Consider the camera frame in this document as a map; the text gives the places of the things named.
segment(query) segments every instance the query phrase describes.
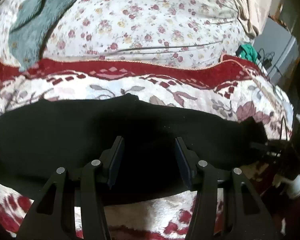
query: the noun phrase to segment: metal pin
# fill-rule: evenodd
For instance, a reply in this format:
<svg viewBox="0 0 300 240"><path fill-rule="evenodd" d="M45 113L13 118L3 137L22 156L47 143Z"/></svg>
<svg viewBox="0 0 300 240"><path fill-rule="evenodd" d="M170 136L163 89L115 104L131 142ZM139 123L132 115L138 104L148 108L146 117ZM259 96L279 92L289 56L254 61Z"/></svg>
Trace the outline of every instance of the metal pin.
<svg viewBox="0 0 300 240"><path fill-rule="evenodd" d="M205 167L208 165L208 163L206 161L198 161L199 166L201 167Z"/></svg>
<svg viewBox="0 0 300 240"><path fill-rule="evenodd" d="M66 170L66 169L65 169L64 167L57 168L57 173L58 173L58 174L64 173L65 170Z"/></svg>
<svg viewBox="0 0 300 240"><path fill-rule="evenodd" d="M240 175L242 173L242 170L239 168L234 168L233 171L235 174L238 174L238 175Z"/></svg>
<svg viewBox="0 0 300 240"><path fill-rule="evenodd" d="M100 165L100 163L101 163L101 161L99 161L99 160L93 160L93 161L91 162L91 164L92 164L93 166L98 166L98 165Z"/></svg>

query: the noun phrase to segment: black garment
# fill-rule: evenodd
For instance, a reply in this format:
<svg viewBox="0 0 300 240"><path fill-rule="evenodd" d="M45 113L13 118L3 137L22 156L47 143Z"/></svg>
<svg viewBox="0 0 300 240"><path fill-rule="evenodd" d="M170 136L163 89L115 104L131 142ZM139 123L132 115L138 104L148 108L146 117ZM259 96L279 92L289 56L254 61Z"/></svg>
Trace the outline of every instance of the black garment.
<svg viewBox="0 0 300 240"><path fill-rule="evenodd" d="M130 94L107 100L46 100L0 116L0 183L35 198L58 167L83 167L125 139L116 184L104 204L131 203L186 190L173 153L188 149L229 170L258 159L249 142L267 140L262 123L242 123L201 111L152 105Z"/></svg>

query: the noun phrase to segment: beige cloth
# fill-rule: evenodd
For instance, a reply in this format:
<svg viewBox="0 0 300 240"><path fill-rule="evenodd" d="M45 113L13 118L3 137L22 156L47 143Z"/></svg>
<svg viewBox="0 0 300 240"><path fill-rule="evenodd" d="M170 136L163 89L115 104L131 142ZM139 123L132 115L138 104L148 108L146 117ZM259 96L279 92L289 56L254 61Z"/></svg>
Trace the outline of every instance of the beige cloth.
<svg viewBox="0 0 300 240"><path fill-rule="evenodd" d="M238 19L245 32L252 38L257 37L263 31L271 0L234 0L239 10Z"/></svg>

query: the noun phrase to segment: gray fabric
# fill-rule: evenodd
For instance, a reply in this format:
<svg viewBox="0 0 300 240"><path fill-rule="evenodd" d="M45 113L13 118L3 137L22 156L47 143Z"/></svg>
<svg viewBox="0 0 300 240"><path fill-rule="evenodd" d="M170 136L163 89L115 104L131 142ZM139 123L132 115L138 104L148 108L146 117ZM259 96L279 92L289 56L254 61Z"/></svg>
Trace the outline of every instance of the gray fabric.
<svg viewBox="0 0 300 240"><path fill-rule="evenodd" d="M48 34L76 0L26 0L10 28L9 49L26 70L39 60Z"/></svg>

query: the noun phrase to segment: teal garment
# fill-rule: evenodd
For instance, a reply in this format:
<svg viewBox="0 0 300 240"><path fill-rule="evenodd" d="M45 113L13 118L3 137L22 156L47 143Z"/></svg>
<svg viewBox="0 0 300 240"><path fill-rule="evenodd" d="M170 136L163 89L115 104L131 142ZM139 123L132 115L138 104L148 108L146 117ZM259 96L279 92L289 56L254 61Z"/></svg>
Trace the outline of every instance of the teal garment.
<svg viewBox="0 0 300 240"><path fill-rule="evenodd" d="M254 47L250 44L240 45L240 47L242 48L242 51L239 54L239 57L255 63L258 57L258 52L254 49Z"/></svg>
<svg viewBox="0 0 300 240"><path fill-rule="evenodd" d="M20 71L39 61L49 30L76 0L26 0L9 32L9 50L20 62Z"/></svg>

